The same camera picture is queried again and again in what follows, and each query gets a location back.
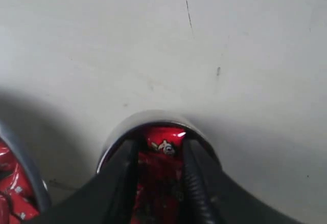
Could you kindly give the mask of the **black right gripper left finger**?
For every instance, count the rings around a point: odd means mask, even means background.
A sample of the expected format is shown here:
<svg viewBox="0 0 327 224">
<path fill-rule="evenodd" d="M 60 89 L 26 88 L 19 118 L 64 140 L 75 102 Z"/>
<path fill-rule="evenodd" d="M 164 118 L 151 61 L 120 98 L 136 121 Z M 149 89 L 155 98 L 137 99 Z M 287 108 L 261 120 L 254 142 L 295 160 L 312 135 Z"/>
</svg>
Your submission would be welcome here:
<svg viewBox="0 0 327 224">
<path fill-rule="evenodd" d="M 87 184 L 29 223 L 130 223 L 137 186 L 138 146 L 138 142 L 126 140 Z"/>
</svg>

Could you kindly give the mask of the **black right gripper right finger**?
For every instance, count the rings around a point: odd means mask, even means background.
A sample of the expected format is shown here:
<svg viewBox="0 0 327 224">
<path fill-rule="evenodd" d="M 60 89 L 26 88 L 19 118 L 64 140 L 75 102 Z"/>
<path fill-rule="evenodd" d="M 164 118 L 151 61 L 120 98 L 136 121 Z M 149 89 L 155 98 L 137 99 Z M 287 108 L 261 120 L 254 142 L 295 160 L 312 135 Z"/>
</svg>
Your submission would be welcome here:
<svg viewBox="0 0 327 224">
<path fill-rule="evenodd" d="M 240 187 L 197 140 L 185 140 L 182 151 L 192 223 L 298 223 Z"/>
</svg>

